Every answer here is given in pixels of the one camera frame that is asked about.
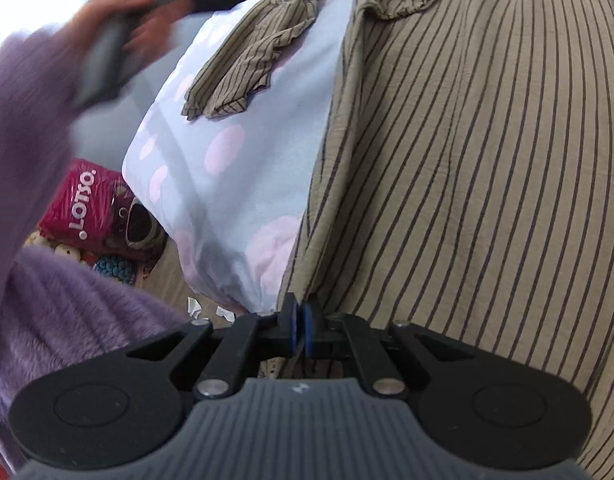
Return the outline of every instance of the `blue knitted object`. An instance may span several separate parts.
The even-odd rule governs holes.
[[[133,262],[120,256],[108,255],[101,257],[96,262],[96,265],[94,265],[94,270],[103,276],[115,278],[119,282],[127,283],[128,285],[132,285],[136,278]]]

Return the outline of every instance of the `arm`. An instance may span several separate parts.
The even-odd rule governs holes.
[[[65,174],[78,69],[65,38],[37,32],[0,49],[0,305],[12,261]]]

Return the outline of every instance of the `person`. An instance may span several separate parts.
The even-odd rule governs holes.
[[[22,387],[183,322],[139,290],[23,247],[72,156],[70,128],[82,110],[70,103],[85,54],[110,15],[145,10],[126,49],[145,64],[158,60],[191,1],[156,1],[91,0],[55,34],[12,36],[0,49],[0,460],[10,473],[25,462],[7,424]]]

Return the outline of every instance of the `torn white paper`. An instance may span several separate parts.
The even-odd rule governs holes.
[[[192,319],[198,319],[198,316],[200,316],[200,313],[203,312],[203,309],[194,298],[187,298],[187,312]]]
[[[224,309],[220,305],[216,306],[216,314],[218,314],[219,316],[223,316],[230,323],[236,321],[236,316],[234,315],[234,313],[231,310]]]

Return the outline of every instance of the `beige striped fabric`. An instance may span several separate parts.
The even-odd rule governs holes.
[[[283,290],[558,374],[614,480],[614,0],[356,0]]]
[[[280,49],[316,19],[318,0],[262,0],[204,65],[185,94],[183,115],[220,117],[247,108],[247,98],[269,86]]]

